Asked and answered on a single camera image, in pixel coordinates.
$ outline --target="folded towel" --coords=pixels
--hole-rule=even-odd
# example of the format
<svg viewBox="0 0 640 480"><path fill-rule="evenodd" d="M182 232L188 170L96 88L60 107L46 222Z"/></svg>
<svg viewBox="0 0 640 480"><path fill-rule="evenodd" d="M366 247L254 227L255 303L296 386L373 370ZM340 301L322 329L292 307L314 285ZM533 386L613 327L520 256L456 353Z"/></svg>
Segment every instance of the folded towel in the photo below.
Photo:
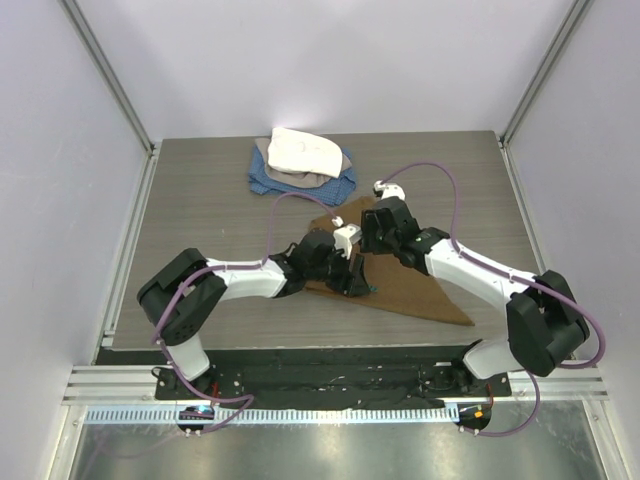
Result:
<svg viewBox="0 0 640 480"><path fill-rule="evenodd" d="M340 176L342 152L327 138L276 127L271 132L269 166L284 173Z"/></svg>
<svg viewBox="0 0 640 480"><path fill-rule="evenodd" d="M351 159L348 150L342 152ZM285 192L300 192L317 198L322 203L335 207L341 205L356 188L356 174L353 168L347 168L338 178L316 188L298 188L269 178L264 170L264 158L258 147L253 147L253 158L249 167L249 189L259 195L277 195Z"/></svg>
<svg viewBox="0 0 640 480"><path fill-rule="evenodd" d="M322 175L320 173L283 173L275 168L271 168L269 165L269 144L271 143L271 139L256 138L255 143L258 150L260 150L262 158L264 159L264 171L269 178L273 180L299 188L320 187L331 180L330 176ZM340 154L342 155L342 167L340 168L340 171L343 172L347 168L351 168L351 160L349 160L349 157L342 153L342 151L340 151Z"/></svg>

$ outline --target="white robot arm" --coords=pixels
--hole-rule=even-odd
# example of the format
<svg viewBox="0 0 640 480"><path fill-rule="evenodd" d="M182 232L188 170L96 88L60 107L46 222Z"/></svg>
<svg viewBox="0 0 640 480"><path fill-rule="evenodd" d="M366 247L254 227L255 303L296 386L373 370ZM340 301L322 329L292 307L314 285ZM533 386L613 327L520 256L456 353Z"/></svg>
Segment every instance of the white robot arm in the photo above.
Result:
<svg viewBox="0 0 640 480"><path fill-rule="evenodd" d="M285 297L299 292L308 280L324 281L347 296L369 294L364 258L352 255L356 243L362 253L392 254L409 268L464 288L505 318L508 338L475 342L461 359L452 359L469 381L523 369L546 376L588 338L589 328L581 315L534 288L512 281L512 277L535 281L572 298L561 275L548 271L537 276L473 253L446 232L421 229L399 186L378 183L374 190L381 199L363 211L361 227L346 225L333 234L314 230L300 244L292 244L264 262L225 263L187 249L140 290L138 302L157 325L180 284L193 272L209 268L185 292L161 332L187 380L198 378L210 367L198 330L220 301ZM461 252L490 268L469 261Z"/></svg>

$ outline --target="purple cable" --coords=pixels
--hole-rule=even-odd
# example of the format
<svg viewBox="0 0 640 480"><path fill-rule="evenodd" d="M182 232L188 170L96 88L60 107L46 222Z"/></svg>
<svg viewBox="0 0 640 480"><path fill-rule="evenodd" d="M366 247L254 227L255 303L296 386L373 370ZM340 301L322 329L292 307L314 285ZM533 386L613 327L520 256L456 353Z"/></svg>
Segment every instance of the purple cable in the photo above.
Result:
<svg viewBox="0 0 640 480"><path fill-rule="evenodd" d="M171 315L173 310L176 308L176 305L178 304L178 301L180 300L180 298L184 294L185 290L187 288L189 288L189 286L196 279L201 277L202 275L204 275L206 273L209 273L209 272L215 272L215 271L225 270L225 269L228 269L228 270L245 270L245 271L247 271L247 270L258 270L258 269L262 268L265 265L265 263L267 263L267 260L269 259L269 255L271 254L271 247L272 247L272 242L273 242L273 224L275 222L276 207L277 207L278 203L280 202L280 200L282 200L285 197L299 197L299 198L304 198L304 199L307 199L307 200L311 200L311 201L317 203L318 205L320 205L322 208L324 208L326 210L326 212L329 215L331 215L333 218L336 218L336 214L334 213L333 210L331 210L324 203L320 202L318 199L312 197L311 195L307 195L306 193L287 192L287 193L283 193L282 195L278 196L278 198L276 198L276 200L273 202L273 205L271 207L271 213L269 215L269 230L268 230L268 233L267 233L267 251L266 251L266 254L265 254L264 258L262 260L260 260L259 262L255 263L254 265L229 265L229 266L226 266L226 265L215 265L215 266L212 266L212 267L202 268L202 269L192 273L178 287L178 290L176 291L176 293L171 298L171 301L167 305L167 308L164 310L164 312L162 312L162 315L160 316L160 320L158 321L158 324L156 325L156 328L155 328L155 330L153 332L153 335L151 337L151 343L160 345L160 349L164 353L164 355L167 358L167 361L169 362L169 364L171 364L173 366L173 370L176 372L176 375L178 376L180 381L184 384L184 386L191 393L193 393L194 395L196 395L196 396L198 396L198 397L200 397L200 398L202 398L204 400L207 400L207 401L211 402L212 404L213 403L230 404L230 403L244 402L242 404L242 406L240 408L238 408L228 418L224 419L223 421L221 421L221 422L219 422L219 423L217 423L215 425L211 425L209 427L203 428L202 430L200 430L200 434L215 432L216 430L219 430L222 427L224 427L225 425L227 425L232 420L236 419L242 412L244 412L249 407L249 405L251 405L251 403L254 400L254 397L253 397L253 395L248 394L248 395L242 395L240 397L235 397L235 398L216 398L216 397L210 397L210 396L205 395L204 393L198 391L185 378L185 376L182 374L182 372L180 371L178 366L175 364L175 362L173 360L173 357L171 356L171 354L169 353L169 350L167 349L166 345L164 344L164 342L161 339L162 330L165 327L165 325L166 325L166 323L167 323L167 321L169 319L169 316ZM205 417L205 415L203 415L203 414L196 414L195 416ZM83 474L82 474L82 476L80 478L81 478L81 480L84 480L86 478L86 476L88 475L91 467L95 463L99 453L104 453L105 455L108 455L110 457L118 458L118 459L124 459L124 460L137 459L137 458L143 457L144 455L147 455L148 453L152 452L153 450L155 450L156 448L160 447L161 445L164 445L165 443L167 443L167 442L169 442L171 440L174 440L175 438L181 437L181 436L182 436L181 434L170 435L168 437L163 438L162 440L160 440L155 445L152 445L151 447L143 450L142 452L139 452L139 453L136 453L136 454L128 454L127 455L127 454L116 454L116 453L108 451L104 447L104 444L106 443L106 436L103 435L102 438L96 438L96 442L97 442L96 448L93 451L93 453L91 454L91 456L89 457L87 465L86 465L86 467L84 469L84 472L83 472Z"/></svg>
<svg viewBox="0 0 640 480"><path fill-rule="evenodd" d="M531 383L533 383L533 389L536 392L536 402L533 405L533 411L531 412L531 415L529 415L529 418L527 418L522 425L512 428L511 430L506 430L504 432L478 432L477 433L478 436L491 437L491 438L508 437L509 435L513 435L514 433L521 432L522 430L527 428L531 424L531 422L535 420L536 416L538 415L538 411L540 410L540 387L538 386L538 382L536 381L536 378L531 373L529 372L526 372L526 373L527 375L529 375L529 378L531 379ZM475 430L472 428L464 427L464 431L471 433L473 435L476 435Z"/></svg>
<svg viewBox="0 0 640 480"><path fill-rule="evenodd" d="M591 314L589 312L587 312L583 307L578 305L576 302L571 300L569 297L566 297L566 296L562 295L561 293L556 292L555 290L552 290L552 289L550 289L548 287L545 287L544 285L540 285L539 283L532 282L531 280L528 280L526 278L517 277L517 276L511 277L508 272L505 272L504 270L501 270L500 268L497 268L497 267L495 267L493 265L489 265L489 264L483 262L482 260L480 260L480 259L468 254L467 252L465 252L464 250L462 250L460 248L460 245L458 244L457 235L456 235L456 230L457 230L457 227L458 227L458 213L459 213L459 206L460 206L460 195L458 193L458 182L456 182L455 177L453 176L453 174L451 173L451 171L447 167L445 167L441 163L436 163L436 162L416 162L416 163L412 163L410 165L407 165L405 167L402 167L401 169L393 172L391 175L389 175L388 177L383 179L381 181L381 183L387 183L389 180L394 178L396 175L398 175L398 174L400 174L400 173L402 173L402 172L404 172L406 170L409 170L410 168L418 167L418 166L422 166L422 165L426 165L426 166L430 166L430 167L436 167L436 168L442 170L447 175L447 177L449 177L449 180L451 180L451 185L453 187L454 202L453 202L453 217L451 219L451 232L450 232L450 234L451 234L451 244L453 245L453 248L456 250L456 252L458 252L458 254L462 258L465 258L466 260L468 260L469 262L473 263L474 265L477 265L477 266L479 266L481 268L484 268L485 270L493 272L496 275L500 275L503 278L510 279L510 280L518 282L518 283L520 283L522 285L526 285L528 287L535 288L536 290L544 292L547 295L555 298L556 300L559 300L560 302L562 302L565 305L569 306L570 308L574 309L580 315L582 315L587 320L587 322L589 322L591 327L596 332L596 336L598 337L598 351L596 352L595 356L592 359L587 360L586 362L578 363L578 364L572 364L572 365L561 364L560 368L581 369L581 368L592 367L593 365L597 364L602 359L602 357L604 356L604 352L606 350L607 342L606 342L606 339L605 339L604 331L602 330L602 326L600 325L600 323L595 318L593 318L593 316L591 316Z"/></svg>

